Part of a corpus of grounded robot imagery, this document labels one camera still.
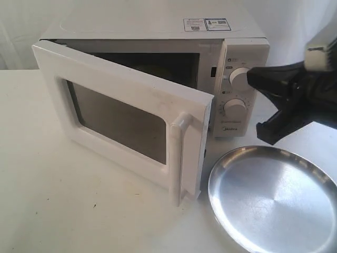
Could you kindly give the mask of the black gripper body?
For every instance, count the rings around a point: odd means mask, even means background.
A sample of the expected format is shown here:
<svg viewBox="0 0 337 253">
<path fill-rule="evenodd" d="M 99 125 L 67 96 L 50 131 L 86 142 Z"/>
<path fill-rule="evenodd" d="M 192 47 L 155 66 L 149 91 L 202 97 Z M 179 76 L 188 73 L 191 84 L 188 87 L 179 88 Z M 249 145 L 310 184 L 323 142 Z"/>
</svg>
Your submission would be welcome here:
<svg viewBox="0 0 337 253">
<path fill-rule="evenodd" d="M 284 126 L 317 122 L 336 126 L 336 70 L 308 71 L 303 62 L 286 65 Z"/>
</svg>

